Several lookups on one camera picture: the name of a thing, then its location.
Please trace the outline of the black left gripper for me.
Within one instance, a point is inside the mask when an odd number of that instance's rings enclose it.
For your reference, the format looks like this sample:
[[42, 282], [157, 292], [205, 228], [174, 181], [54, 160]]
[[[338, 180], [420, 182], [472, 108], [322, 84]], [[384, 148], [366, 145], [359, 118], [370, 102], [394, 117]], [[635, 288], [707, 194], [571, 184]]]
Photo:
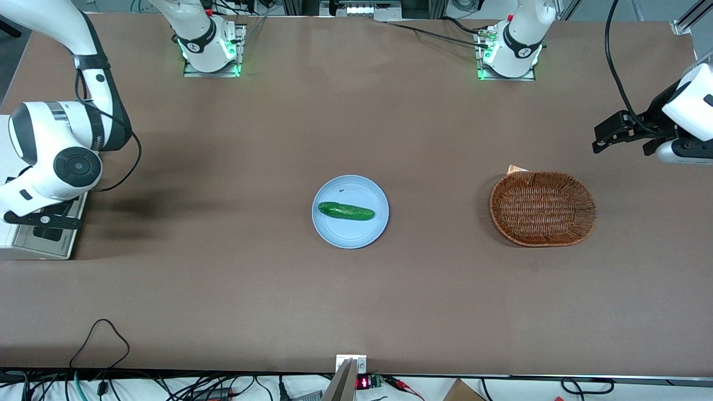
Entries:
[[647, 157], [655, 153], [659, 153], [660, 157], [680, 157], [680, 144], [677, 140], [681, 130], [663, 111], [664, 105], [673, 97], [679, 84], [679, 81], [675, 81], [655, 96], [642, 113], [637, 114], [632, 110], [617, 111], [598, 124], [592, 143], [593, 153], [601, 153], [612, 145], [647, 139], [642, 145], [643, 153]]

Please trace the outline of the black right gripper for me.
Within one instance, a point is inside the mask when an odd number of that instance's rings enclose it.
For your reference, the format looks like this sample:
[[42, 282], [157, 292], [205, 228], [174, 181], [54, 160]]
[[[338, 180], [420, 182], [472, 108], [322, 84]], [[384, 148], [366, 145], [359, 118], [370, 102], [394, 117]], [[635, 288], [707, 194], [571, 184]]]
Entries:
[[79, 230], [82, 227], [75, 202], [72, 200], [38, 209], [26, 216], [7, 211], [3, 214], [3, 221], [11, 225], [45, 226], [59, 230]]

